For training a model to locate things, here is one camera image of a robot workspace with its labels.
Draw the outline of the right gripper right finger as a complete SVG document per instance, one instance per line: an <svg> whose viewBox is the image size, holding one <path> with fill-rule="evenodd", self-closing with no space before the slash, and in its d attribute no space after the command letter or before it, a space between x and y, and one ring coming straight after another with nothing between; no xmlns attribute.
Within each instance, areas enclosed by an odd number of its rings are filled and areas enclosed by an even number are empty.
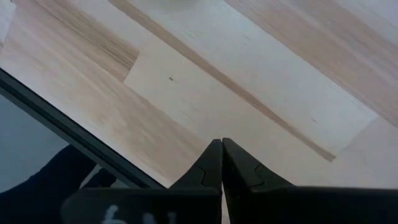
<svg viewBox="0 0 398 224"><path fill-rule="evenodd" d="M242 200L293 186L230 138L223 141L223 185L228 200Z"/></svg>

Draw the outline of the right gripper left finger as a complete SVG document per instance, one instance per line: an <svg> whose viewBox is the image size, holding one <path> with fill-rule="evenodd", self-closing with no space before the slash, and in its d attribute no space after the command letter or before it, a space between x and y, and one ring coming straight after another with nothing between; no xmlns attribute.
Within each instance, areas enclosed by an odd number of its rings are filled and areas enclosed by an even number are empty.
<svg viewBox="0 0 398 224"><path fill-rule="evenodd" d="M215 189L221 190L223 145L214 139L200 157L170 189Z"/></svg>

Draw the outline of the black metal table frame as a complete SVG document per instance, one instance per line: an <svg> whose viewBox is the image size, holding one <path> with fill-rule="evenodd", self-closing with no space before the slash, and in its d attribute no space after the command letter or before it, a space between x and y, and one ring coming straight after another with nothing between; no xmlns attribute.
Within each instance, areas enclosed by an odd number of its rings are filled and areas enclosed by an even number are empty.
<svg viewBox="0 0 398 224"><path fill-rule="evenodd" d="M164 186L0 67L0 94L129 187Z"/></svg>

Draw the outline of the black frame brace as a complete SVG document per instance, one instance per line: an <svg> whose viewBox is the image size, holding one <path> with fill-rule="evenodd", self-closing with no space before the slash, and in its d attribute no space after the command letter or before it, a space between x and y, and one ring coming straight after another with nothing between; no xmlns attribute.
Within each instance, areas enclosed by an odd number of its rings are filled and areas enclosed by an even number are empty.
<svg viewBox="0 0 398 224"><path fill-rule="evenodd" d="M83 188L110 187L116 177L100 169L82 182L96 163L72 145L64 147L23 183L0 193L0 224L63 224L64 201Z"/></svg>

